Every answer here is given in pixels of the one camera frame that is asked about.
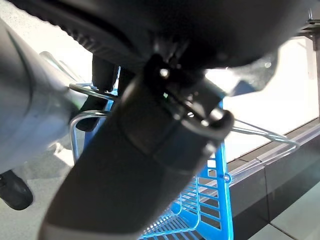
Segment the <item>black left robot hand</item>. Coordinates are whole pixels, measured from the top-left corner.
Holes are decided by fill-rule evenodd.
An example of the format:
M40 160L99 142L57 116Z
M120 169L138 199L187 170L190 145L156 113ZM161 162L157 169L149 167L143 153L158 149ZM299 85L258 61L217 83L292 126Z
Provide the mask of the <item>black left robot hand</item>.
M56 193L41 240L135 240L230 132L207 69L298 32L313 0L16 0L135 77Z

